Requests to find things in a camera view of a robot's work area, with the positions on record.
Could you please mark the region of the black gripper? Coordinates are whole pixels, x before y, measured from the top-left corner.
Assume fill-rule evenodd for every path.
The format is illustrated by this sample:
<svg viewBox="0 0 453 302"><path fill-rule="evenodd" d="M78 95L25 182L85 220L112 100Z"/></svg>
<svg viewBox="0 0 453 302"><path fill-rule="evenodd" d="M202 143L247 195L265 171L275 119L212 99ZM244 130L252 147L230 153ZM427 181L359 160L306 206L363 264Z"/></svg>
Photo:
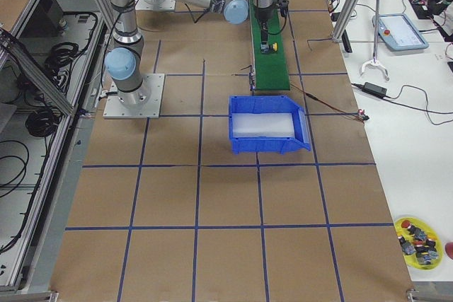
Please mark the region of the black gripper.
<svg viewBox="0 0 453 302"><path fill-rule="evenodd" d="M254 0L255 18L260 26L260 47L268 45L268 21L273 16L274 0Z"/></svg>

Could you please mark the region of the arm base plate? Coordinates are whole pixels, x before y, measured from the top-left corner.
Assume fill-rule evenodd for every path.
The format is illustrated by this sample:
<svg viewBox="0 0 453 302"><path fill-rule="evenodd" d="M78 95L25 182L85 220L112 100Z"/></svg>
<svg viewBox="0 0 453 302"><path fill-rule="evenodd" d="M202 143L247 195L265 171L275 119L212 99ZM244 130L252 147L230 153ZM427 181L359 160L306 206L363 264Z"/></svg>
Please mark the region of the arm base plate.
<svg viewBox="0 0 453 302"><path fill-rule="evenodd" d="M112 81L103 117L106 119L157 119L160 115L165 74L142 74L142 85L134 92L125 93L117 89Z"/></svg>

